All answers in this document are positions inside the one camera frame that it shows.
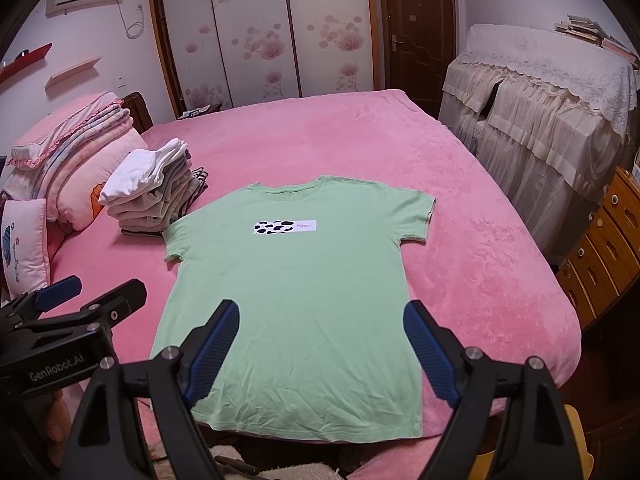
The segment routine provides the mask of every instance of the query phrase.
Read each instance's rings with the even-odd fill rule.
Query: pink bedsheet
[[[256,181],[277,187],[318,174],[379,180],[435,196],[427,242],[402,246],[412,298],[463,345],[479,346],[492,358],[523,362],[539,355],[558,384],[577,366],[575,311],[516,211],[462,143],[404,92],[252,105],[154,126],[144,137],[151,149],[180,137],[189,144],[193,167],[209,171],[209,189],[192,208]],[[162,240],[124,236],[102,211],[65,241],[52,262],[54,280],[70,274],[82,279],[82,294],[56,313],[139,278],[148,290],[146,305],[116,327],[113,341],[123,362],[148,358],[177,272],[177,264],[163,257]],[[423,380],[424,435],[440,434],[449,416]],[[390,471],[395,478],[416,478],[436,441],[396,443],[353,479],[382,480]]]

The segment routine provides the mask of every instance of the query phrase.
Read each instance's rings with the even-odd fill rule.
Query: power cord
[[[127,27],[127,23],[124,21],[124,16],[122,15],[122,8],[120,7],[120,2],[116,2],[116,3],[118,4],[118,10],[120,11],[120,19],[122,20],[122,25],[124,25],[124,32],[126,33],[127,38],[129,38],[130,40],[136,40],[137,38],[142,36],[142,33],[145,31],[145,13],[142,11],[142,4],[138,4],[138,10],[140,11],[140,21],[131,23],[131,25]],[[140,30],[137,31],[137,33],[135,34],[131,34],[129,31],[133,27],[139,27]]]

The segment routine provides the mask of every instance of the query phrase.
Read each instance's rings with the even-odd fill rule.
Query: screw
[[[477,361],[479,358],[481,358],[484,355],[482,353],[482,350],[479,349],[477,346],[469,346],[465,348],[465,354],[472,361]]]
[[[530,357],[527,363],[534,370],[542,370],[542,368],[545,367],[545,362],[539,357],[535,357],[535,356]]]
[[[116,359],[114,359],[113,357],[103,357],[100,360],[100,368],[102,368],[103,370],[108,370],[115,364],[115,362]]]
[[[162,350],[162,357],[171,361],[178,357],[180,353],[180,349],[177,346],[167,346],[164,350]]]

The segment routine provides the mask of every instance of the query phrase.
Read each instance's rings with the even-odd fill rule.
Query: door handle
[[[404,41],[398,41],[396,40],[396,35],[392,34],[391,35],[391,51],[395,52],[396,51],[396,45],[397,44],[404,44]]]

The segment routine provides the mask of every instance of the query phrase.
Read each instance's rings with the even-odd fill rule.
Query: sliding wardrobe door
[[[231,108],[211,0],[162,0],[178,81],[188,109]]]
[[[300,97],[287,0],[213,0],[234,106]]]
[[[302,95],[373,90],[369,0],[290,0]]]

